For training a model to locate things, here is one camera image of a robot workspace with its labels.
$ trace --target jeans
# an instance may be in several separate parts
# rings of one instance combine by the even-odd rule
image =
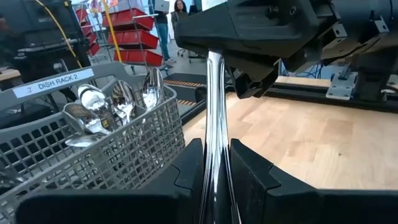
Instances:
[[[163,59],[166,61],[170,58],[169,50],[167,50],[167,40],[169,39],[169,28],[167,24],[157,25],[160,37],[160,47],[162,48]]]

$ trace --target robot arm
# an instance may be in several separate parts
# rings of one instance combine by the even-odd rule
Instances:
[[[260,97],[280,60],[291,72],[345,58],[351,71],[396,72],[397,16],[397,0],[230,0],[182,21],[175,38],[198,54],[221,50],[242,71],[238,96]]]

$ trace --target utensil basket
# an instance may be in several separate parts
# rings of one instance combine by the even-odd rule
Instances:
[[[165,86],[165,99],[146,112],[140,94],[144,76],[129,76],[118,62],[96,65],[50,78],[92,70],[94,76],[82,78],[68,85],[79,85],[106,76],[124,80],[133,87],[137,98],[134,119],[101,138],[90,147],[68,147],[65,140],[75,131],[61,113],[31,123],[0,130],[0,161],[10,174],[25,177],[22,184],[0,195],[0,223],[12,223],[15,209],[21,201],[44,190],[53,189],[136,189],[161,173],[162,167],[185,147],[178,114],[176,92]],[[42,83],[39,80],[32,84]],[[60,85],[24,97],[17,97],[15,89],[0,93],[0,100],[8,99],[0,110],[31,100],[40,95],[65,88]],[[113,82],[103,89],[110,96]]]

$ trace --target dish rack label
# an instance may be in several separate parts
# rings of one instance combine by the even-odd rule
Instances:
[[[79,72],[70,73],[68,75],[62,75],[61,77],[51,78],[45,81],[36,82],[12,89],[17,98],[30,96],[36,93],[41,93],[46,90],[51,90],[59,86],[69,86],[76,81],[83,80],[85,78],[93,77],[93,69],[85,69]]]

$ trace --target yellow cable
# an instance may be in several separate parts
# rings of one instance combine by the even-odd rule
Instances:
[[[75,52],[73,51],[71,45],[69,44],[67,35],[66,35],[65,32],[63,31],[63,29],[62,29],[61,25],[59,24],[58,20],[57,20],[57,19],[54,17],[54,15],[51,13],[50,9],[48,9],[48,7],[45,6],[40,0],[36,0],[36,2],[37,2],[38,4],[40,4],[41,6],[43,6],[44,9],[49,13],[49,15],[51,16],[51,18],[53,19],[53,21],[54,21],[54,22],[56,23],[56,25],[58,26],[58,29],[61,31],[61,34],[62,34],[62,36],[63,36],[63,39],[65,40],[65,43],[67,43],[70,52],[72,53],[72,55],[73,55],[74,58],[76,59],[77,64],[79,65],[80,68],[83,68],[83,66],[81,66],[81,63],[80,63],[80,61],[78,60],[78,58],[77,58]]]
[[[106,19],[108,20],[109,29],[111,30],[113,44],[114,44],[114,47],[116,49],[116,53],[118,55],[119,62],[122,62],[122,57],[120,55],[119,45],[118,45],[118,42],[116,41],[116,36],[114,34],[114,31],[113,31],[113,25],[112,25],[111,17],[109,16],[109,7],[106,4],[105,0],[102,0],[102,4],[104,5],[104,8],[105,8]]]

